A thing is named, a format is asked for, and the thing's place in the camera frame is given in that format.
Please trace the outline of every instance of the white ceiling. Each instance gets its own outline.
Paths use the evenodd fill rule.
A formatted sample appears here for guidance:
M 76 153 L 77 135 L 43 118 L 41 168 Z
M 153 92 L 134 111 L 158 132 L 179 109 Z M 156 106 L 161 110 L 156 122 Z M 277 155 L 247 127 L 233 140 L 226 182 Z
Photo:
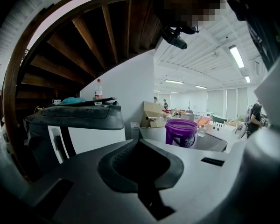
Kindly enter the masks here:
M 247 85 L 245 76 L 252 84 L 259 84 L 266 68 L 256 49 L 245 21 L 238 21 L 231 8 L 221 9 L 214 21 L 204 24 L 199 34 L 181 37 L 188 48 L 181 50 L 164 40 L 155 52 L 154 88 L 161 93 L 191 92 L 208 89 Z M 239 68 L 229 47 L 236 45 L 245 67 Z M 183 81 L 184 84 L 164 82 L 165 79 Z

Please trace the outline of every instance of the black slot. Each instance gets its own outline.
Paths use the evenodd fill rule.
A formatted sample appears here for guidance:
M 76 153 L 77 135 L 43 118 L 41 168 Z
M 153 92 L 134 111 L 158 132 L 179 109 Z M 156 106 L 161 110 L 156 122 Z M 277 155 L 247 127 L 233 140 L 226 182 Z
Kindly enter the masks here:
M 55 137 L 55 141 L 57 142 L 57 146 L 58 146 L 57 149 L 58 151 L 60 151 L 63 160 L 67 160 L 68 158 L 66 156 L 60 135 Z
M 173 187 L 183 173 L 183 162 L 144 140 L 105 155 L 98 164 L 104 182 L 118 192 L 138 193 L 138 198 L 157 219 L 174 213 L 166 206 L 159 190 Z
M 222 167 L 224 164 L 224 161 L 222 161 L 222 160 L 210 159 L 210 158 L 203 158 L 203 159 L 201 159 L 201 161 L 209 163 L 209 164 L 213 164 L 216 166 L 220 166 L 220 167 Z
M 66 148 L 67 154 L 69 157 L 73 157 L 76 155 L 76 151 L 74 149 L 73 143 L 71 142 L 70 132 L 68 127 L 60 127 L 60 131 L 62 134 L 62 138 L 64 141 L 64 146 Z
M 50 220 L 72 187 L 73 182 L 59 180 L 48 194 L 37 204 L 34 211 Z

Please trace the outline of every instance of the purple bucket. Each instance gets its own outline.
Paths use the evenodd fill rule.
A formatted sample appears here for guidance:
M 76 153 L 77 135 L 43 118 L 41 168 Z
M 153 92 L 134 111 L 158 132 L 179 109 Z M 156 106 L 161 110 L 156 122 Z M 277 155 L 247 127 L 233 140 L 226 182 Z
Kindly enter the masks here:
M 166 143 L 177 143 L 180 147 L 191 147 L 195 142 L 197 123 L 185 119 L 169 119 L 165 125 Z

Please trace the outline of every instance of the teal object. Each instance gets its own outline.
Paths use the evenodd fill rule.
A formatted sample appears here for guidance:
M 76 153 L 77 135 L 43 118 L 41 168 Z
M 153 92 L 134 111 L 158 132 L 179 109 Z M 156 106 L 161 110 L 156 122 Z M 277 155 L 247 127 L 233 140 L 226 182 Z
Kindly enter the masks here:
M 227 119 L 218 117 L 218 116 L 215 115 L 215 114 L 213 114 L 212 117 L 213 117 L 213 122 L 217 122 L 217 123 L 220 123 L 220 124 L 224 124 L 224 122 L 227 121 Z
M 73 103 L 81 103 L 85 102 L 86 100 L 84 98 L 74 98 L 74 97 L 68 97 L 64 99 L 61 104 L 73 104 Z

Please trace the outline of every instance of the ceiling light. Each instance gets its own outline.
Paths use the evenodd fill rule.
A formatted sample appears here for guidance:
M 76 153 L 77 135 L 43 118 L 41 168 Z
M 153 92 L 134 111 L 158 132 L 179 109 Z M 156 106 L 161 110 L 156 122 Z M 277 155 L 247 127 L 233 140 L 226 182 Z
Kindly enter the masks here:
M 197 88 L 206 89 L 206 87 L 196 85 Z
M 174 80 L 165 80 L 165 82 L 176 83 L 176 84 L 183 84 L 182 81 L 174 81 Z
M 250 83 L 250 82 L 251 82 L 251 80 L 250 80 L 250 77 L 249 77 L 249 76 L 246 76 L 245 78 L 246 78 L 247 83 Z
M 244 67 L 244 63 L 242 60 L 242 57 L 238 51 L 238 48 L 236 47 L 236 45 L 229 47 L 229 51 L 231 52 L 231 54 L 233 55 L 235 61 L 238 64 L 239 68 L 243 68 Z

